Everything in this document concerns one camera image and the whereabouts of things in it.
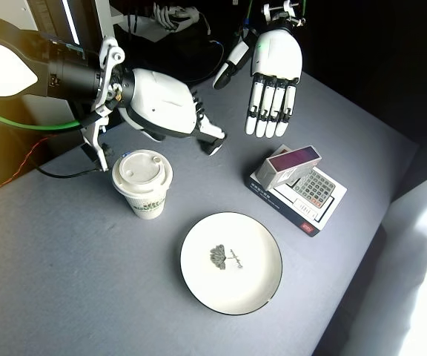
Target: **gray tabletop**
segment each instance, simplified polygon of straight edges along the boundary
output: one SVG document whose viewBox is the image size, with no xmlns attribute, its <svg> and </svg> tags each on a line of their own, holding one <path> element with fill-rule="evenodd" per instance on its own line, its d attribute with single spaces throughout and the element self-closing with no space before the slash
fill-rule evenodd
<svg viewBox="0 0 427 356">
<path fill-rule="evenodd" d="M 213 157 L 194 139 L 149 141 L 123 124 L 102 141 L 149 148 L 174 169 L 163 214 L 140 220 L 110 174 L 51 179 L 33 171 L 0 189 L 0 355 L 310 355 L 377 230 L 415 146 L 308 75 L 282 138 L 244 133 L 251 80 L 199 86 L 207 114 L 228 132 Z M 312 144 L 320 168 L 348 192 L 310 238 L 251 193 L 245 177 L 280 144 Z M 77 148 L 46 164 L 73 173 Z M 220 211 L 247 214 L 275 236 L 279 289 L 265 307 L 227 316 L 188 291 L 179 251 L 189 229 Z"/>
</svg>

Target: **calculator keypad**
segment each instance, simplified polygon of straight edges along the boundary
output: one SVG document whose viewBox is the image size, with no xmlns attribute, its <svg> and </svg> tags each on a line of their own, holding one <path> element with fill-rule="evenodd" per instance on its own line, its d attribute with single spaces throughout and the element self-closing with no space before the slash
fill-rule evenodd
<svg viewBox="0 0 427 356">
<path fill-rule="evenodd" d="M 297 193 L 318 208 L 324 205 L 334 189 L 335 184 L 316 171 L 312 171 L 294 185 L 294 190 Z"/>
</svg>

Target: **cup lid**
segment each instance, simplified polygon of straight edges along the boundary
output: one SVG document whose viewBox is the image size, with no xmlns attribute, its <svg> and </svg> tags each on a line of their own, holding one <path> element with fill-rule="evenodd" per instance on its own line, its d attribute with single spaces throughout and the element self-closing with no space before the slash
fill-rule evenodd
<svg viewBox="0 0 427 356">
<path fill-rule="evenodd" d="M 113 184 L 122 194 L 146 195 L 167 190 L 172 182 L 172 167 L 161 154 L 137 150 L 124 154 L 113 166 Z"/>
</svg>

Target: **red logo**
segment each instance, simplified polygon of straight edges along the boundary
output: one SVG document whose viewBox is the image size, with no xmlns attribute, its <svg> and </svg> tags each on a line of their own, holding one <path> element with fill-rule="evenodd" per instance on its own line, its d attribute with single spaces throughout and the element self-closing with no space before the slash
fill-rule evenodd
<svg viewBox="0 0 427 356">
<path fill-rule="evenodd" d="M 301 224 L 300 228 L 308 234 L 314 231 L 314 228 L 311 226 L 311 224 L 307 223 L 306 221 Z"/>
</svg>

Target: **round plate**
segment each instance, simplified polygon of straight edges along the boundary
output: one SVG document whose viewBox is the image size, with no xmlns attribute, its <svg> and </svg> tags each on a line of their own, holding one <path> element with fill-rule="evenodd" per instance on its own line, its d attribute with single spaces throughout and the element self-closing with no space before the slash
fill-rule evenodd
<svg viewBox="0 0 427 356">
<path fill-rule="evenodd" d="M 181 270 L 201 303 L 216 312 L 240 315 L 254 312 L 273 297 L 282 260 L 265 226 L 242 214 L 220 213 L 189 231 Z"/>
</svg>

